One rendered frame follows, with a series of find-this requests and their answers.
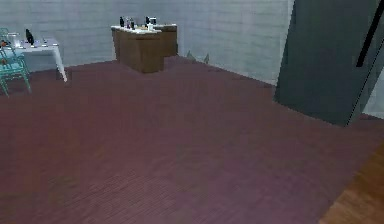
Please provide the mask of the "teal chair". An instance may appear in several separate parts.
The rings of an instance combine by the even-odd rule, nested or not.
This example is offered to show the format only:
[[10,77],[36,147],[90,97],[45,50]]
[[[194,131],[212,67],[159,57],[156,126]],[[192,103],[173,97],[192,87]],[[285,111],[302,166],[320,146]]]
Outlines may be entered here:
[[28,79],[29,70],[24,55],[18,51],[8,38],[8,29],[0,28],[0,87],[9,96],[8,81],[23,79],[29,93],[32,92]]

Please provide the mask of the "grey fridge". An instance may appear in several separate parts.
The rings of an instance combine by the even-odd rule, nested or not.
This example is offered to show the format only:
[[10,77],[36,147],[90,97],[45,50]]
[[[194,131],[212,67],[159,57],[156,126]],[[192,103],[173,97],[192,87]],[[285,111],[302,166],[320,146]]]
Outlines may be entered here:
[[347,126],[384,70],[384,0],[295,0],[274,100]]

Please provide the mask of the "brown kitchen counter cabinet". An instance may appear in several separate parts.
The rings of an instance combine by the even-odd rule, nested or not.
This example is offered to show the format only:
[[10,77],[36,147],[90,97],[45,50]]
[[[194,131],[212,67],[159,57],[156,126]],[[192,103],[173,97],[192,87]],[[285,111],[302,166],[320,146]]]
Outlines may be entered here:
[[153,25],[151,30],[111,27],[115,56],[118,63],[140,73],[164,69],[164,59],[178,54],[177,25]]

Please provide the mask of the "white table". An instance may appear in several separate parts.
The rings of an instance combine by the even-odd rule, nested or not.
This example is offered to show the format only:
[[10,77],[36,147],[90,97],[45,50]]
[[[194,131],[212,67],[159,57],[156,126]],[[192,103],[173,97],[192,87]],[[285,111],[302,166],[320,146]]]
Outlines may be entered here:
[[59,44],[54,38],[35,40],[34,44],[30,44],[25,40],[13,39],[7,40],[5,45],[0,43],[0,47],[5,51],[7,58],[21,56],[25,53],[50,52],[53,55],[57,70],[61,74],[63,80],[65,82],[68,81],[59,51]]

